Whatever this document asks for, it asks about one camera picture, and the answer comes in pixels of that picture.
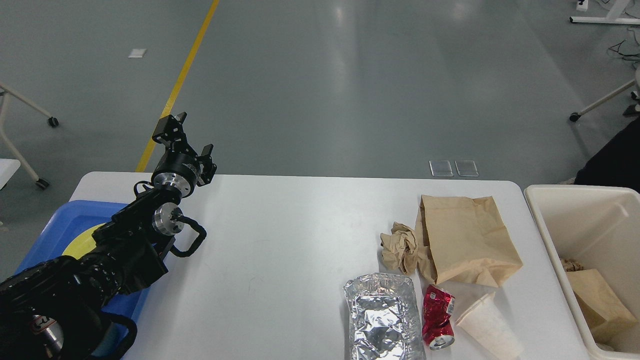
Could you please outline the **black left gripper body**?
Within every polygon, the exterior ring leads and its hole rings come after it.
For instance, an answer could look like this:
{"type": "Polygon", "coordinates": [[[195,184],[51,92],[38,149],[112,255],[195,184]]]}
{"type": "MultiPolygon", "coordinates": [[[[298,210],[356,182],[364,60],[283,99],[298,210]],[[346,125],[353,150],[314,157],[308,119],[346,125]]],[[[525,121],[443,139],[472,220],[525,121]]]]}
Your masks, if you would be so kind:
{"type": "Polygon", "coordinates": [[[196,187],[206,185],[204,158],[182,152],[166,152],[151,175],[155,188],[169,188],[187,198],[196,187]]]}

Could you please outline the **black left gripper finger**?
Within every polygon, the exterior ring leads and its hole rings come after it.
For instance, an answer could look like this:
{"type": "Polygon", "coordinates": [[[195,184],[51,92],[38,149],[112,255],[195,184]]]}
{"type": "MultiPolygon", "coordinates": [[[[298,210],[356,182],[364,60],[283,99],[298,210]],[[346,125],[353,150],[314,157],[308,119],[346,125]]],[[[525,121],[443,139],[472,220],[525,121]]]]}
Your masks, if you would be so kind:
{"type": "Polygon", "coordinates": [[[187,112],[180,112],[177,116],[169,114],[160,118],[151,135],[151,140],[163,145],[166,151],[196,157],[197,153],[188,143],[183,127],[187,116],[187,112]]]}
{"type": "Polygon", "coordinates": [[[196,181],[198,187],[210,184],[217,172],[217,164],[213,162],[212,158],[213,149],[213,144],[205,145],[202,148],[201,154],[196,157],[196,161],[199,165],[199,175],[198,180],[196,181]]]}

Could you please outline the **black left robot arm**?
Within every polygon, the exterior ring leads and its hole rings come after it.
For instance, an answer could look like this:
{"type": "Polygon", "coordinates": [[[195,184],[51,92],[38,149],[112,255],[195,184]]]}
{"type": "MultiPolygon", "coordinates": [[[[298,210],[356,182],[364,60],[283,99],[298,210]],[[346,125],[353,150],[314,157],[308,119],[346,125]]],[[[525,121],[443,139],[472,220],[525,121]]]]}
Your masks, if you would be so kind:
{"type": "Polygon", "coordinates": [[[60,255],[1,283],[3,360],[120,360],[138,333],[130,317],[105,311],[116,296],[148,289],[192,256],[207,231],[179,207],[217,171],[213,145],[197,153],[184,130],[186,112],[162,117],[151,139],[165,147],[144,190],[93,231],[94,249],[60,255]]]}

